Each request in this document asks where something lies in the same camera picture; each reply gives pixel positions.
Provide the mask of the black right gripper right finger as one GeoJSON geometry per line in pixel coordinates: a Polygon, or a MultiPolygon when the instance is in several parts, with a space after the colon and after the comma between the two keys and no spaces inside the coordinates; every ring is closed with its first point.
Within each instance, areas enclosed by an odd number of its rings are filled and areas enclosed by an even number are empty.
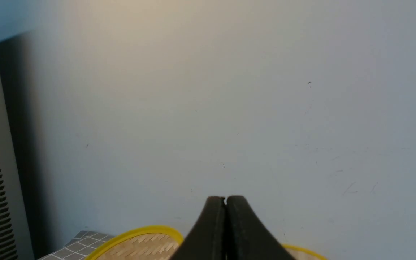
{"type": "Polygon", "coordinates": [[[244,196],[227,198],[228,260],[294,260],[260,221],[244,196]]]}

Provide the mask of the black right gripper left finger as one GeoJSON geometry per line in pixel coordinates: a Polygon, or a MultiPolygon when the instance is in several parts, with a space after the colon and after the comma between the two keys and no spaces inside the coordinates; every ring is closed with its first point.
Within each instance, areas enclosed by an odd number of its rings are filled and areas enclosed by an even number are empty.
{"type": "Polygon", "coordinates": [[[222,196],[209,196],[197,221],[171,256],[171,260],[224,260],[226,204],[222,196]]]}

